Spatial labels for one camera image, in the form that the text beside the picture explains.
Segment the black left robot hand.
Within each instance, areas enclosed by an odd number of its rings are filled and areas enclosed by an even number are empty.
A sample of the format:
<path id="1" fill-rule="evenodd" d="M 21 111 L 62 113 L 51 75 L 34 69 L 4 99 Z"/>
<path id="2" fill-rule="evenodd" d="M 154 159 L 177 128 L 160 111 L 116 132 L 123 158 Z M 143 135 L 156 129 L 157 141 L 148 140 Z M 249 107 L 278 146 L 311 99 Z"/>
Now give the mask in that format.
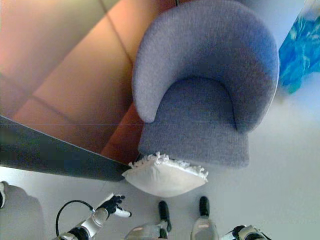
<path id="1" fill-rule="evenodd" d="M 110 215 L 116 215 L 121 218 L 131 217 L 132 213 L 120 206 L 124 199 L 124 195 L 111 193 L 106 199 L 98 204 L 95 210 L 95 218 L 104 222 Z"/>

